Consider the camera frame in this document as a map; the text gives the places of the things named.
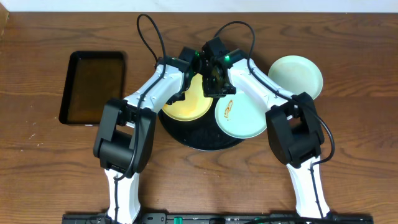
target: white background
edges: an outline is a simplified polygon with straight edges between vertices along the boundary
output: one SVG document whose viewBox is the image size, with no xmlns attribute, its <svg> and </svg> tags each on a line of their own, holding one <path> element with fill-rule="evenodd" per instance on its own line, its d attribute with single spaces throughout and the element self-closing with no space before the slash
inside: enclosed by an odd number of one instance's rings
<svg viewBox="0 0 398 224">
<path fill-rule="evenodd" d="M 0 0 L 9 11 L 398 12 L 398 0 Z"/>
</svg>

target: yellow plate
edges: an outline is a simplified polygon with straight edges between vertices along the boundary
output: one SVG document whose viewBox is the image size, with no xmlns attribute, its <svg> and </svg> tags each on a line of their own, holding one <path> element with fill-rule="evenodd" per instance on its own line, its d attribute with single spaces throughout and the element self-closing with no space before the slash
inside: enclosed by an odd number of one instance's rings
<svg viewBox="0 0 398 224">
<path fill-rule="evenodd" d="M 164 105 L 163 112 L 178 121 L 192 121 L 203 116 L 210 109 L 213 99 L 203 96 L 202 82 L 202 75 L 196 74 L 185 92 L 185 100 Z"/>
</svg>

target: wooden tabletop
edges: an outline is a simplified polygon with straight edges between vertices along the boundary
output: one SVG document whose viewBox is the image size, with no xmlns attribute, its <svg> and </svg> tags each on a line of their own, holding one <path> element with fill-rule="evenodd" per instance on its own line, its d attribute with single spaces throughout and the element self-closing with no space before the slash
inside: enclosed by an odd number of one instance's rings
<svg viewBox="0 0 398 224">
<path fill-rule="evenodd" d="M 128 55 L 125 95 L 154 72 L 136 30 L 138 13 L 10 14 L 0 42 L 0 222 L 60 223 L 67 212 L 109 206 L 108 181 L 93 156 L 97 127 L 58 121 L 69 56 L 76 50 Z M 301 55 L 323 74 L 315 100 L 336 141 L 321 165 L 327 204 L 338 213 L 368 213 L 398 222 L 398 17 L 396 14 L 152 13 L 167 54 L 200 49 L 229 21 L 250 23 L 253 59 L 264 71 Z M 142 30 L 158 55 L 150 23 Z M 221 38 L 249 50 L 240 25 Z M 322 146 L 325 157 L 329 141 Z M 141 175 L 143 207 L 170 213 L 269 213 L 295 210 L 289 173 L 266 132 L 224 151 L 190 149 L 158 122 L 152 157 Z"/>
</svg>

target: black round tray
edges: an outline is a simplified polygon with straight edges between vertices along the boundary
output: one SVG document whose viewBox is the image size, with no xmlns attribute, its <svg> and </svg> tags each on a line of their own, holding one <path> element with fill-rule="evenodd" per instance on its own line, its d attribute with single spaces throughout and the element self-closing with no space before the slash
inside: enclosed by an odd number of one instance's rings
<svg viewBox="0 0 398 224">
<path fill-rule="evenodd" d="M 244 139 L 231 137 L 218 127 L 215 108 L 218 99 L 214 98 L 210 109 L 193 121 L 177 121 L 162 110 L 158 116 L 166 131 L 179 143 L 194 149 L 215 151 L 227 149 L 241 143 Z"/>
</svg>

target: white arm segment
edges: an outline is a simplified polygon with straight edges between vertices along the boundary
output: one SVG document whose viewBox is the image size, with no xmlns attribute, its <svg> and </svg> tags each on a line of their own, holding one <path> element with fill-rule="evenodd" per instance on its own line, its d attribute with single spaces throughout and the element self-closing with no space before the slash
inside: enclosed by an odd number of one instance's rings
<svg viewBox="0 0 398 224">
<path fill-rule="evenodd" d="M 303 162 L 301 168 L 296 169 L 290 164 L 287 164 L 290 177 L 292 178 L 294 192 L 296 194 L 296 211 L 301 217 L 321 218 L 318 205 L 316 203 L 315 191 L 313 189 L 312 177 L 310 172 L 311 163 L 320 160 L 312 157 L 311 159 Z M 322 183 L 319 173 L 319 165 L 313 167 L 315 184 L 317 186 L 318 199 L 321 206 L 323 217 L 330 211 L 329 206 L 325 202 L 323 196 Z"/>
<path fill-rule="evenodd" d="M 115 170 L 105 170 L 109 181 L 109 197 L 111 205 L 108 209 L 108 216 L 115 218 L 114 201 L 114 180 L 113 177 L 120 177 L 122 173 Z M 131 224 L 136 219 L 141 204 L 138 201 L 138 180 L 139 174 L 135 173 L 131 178 L 124 178 L 118 182 L 118 222 Z"/>
<path fill-rule="evenodd" d="M 267 83 L 274 90 L 279 91 L 281 95 L 291 98 L 293 93 L 284 90 L 282 87 L 268 78 L 266 74 L 257 68 L 256 64 L 254 64 L 253 60 L 251 59 L 250 66 L 254 69 L 254 73 L 262 81 Z M 286 103 L 286 100 L 282 99 L 281 97 L 276 97 L 275 94 L 273 94 L 249 73 L 247 59 L 242 59 L 234 63 L 233 66 L 228 69 L 228 76 L 231 84 L 252 98 L 252 100 L 254 100 L 254 102 L 256 102 L 264 112 L 269 111 L 274 105 L 280 106 Z"/>
<path fill-rule="evenodd" d="M 158 65 L 154 75 L 135 93 L 125 97 L 129 105 L 137 106 L 141 94 L 149 88 L 149 86 L 159 78 L 163 71 L 163 65 Z M 166 71 L 163 79 L 154 85 L 141 103 L 141 109 L 149 108 L 153 112 L 158 113 L 174 94 L 178 93 L 183 85 L 183 73 L 176 67 L 166 65 Z M 115 217 L 115 201 L 114 201 L 114 180 L 113 177 L 120 177 L 122 173 L 115 170 L 105 170 L 105 174 L 109 181 L 109 195 L 111 205 L 109 206 L 108 216 L 114 220 Z M 118 182 L 118 222 L 133 223 L 136 219 L 140 203 L 138 201 L 138 180 L 139 174 L 135 173 L 132 178 L 124 178 Z"/>
<path fill-rule="evenodd" d="M 163 65 L 158 65 L 154 75 L 138 91 L 124 98 L 127 103 L 136 107 L 141 94 L 159 78 L 162 71 Z M 163 79 L 149 90 L 141 103 L 141 108 L 149 108 L 158 113 L 167 100 L 181 90 L 183 76 L 184 74 L 178 68 L 166 65 Z"/>
</svg>

